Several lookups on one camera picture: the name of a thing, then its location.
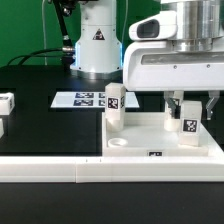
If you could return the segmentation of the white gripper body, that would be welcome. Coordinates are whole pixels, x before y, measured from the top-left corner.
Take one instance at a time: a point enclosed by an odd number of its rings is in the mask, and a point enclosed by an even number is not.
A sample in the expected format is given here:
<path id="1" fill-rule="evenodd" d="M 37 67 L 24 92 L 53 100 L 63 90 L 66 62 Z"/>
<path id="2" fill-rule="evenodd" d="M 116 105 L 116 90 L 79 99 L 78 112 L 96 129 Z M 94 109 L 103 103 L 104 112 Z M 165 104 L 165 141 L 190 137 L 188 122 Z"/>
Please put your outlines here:
<path id="1" fill-rule="evenodd" d="M 129 91 L 224 90 L 224 52 L 180 53 L 168 41 L 134 42 L 126 50 Z"/>

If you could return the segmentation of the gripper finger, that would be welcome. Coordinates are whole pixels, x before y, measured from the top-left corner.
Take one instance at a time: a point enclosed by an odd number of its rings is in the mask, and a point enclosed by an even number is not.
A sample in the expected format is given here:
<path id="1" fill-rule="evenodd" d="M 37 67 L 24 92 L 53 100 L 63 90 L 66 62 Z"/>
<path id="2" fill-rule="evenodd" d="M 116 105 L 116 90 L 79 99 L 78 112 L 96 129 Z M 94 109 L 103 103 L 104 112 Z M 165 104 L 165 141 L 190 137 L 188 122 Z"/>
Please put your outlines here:
<path id="1" fill-rule="evenodd" d="M 173 99 L 174 92 L 173 91 L 165 91 L 164 92 L 164 100 L 168 105 L 169 112 L 172 118 L 175 117 L 176 112 L 176 103 Z"/>
<path id="2" fill-rule="evenodd" d="M 206 112 L 207 112 L 207 119 L 210 120 L 213 115 L 213 108 L 220 98 L 220 92 L 218 90 L 212 90 L 209 91 L 208 94 L 209 94 L 209 100 L 206 103 Z"/>

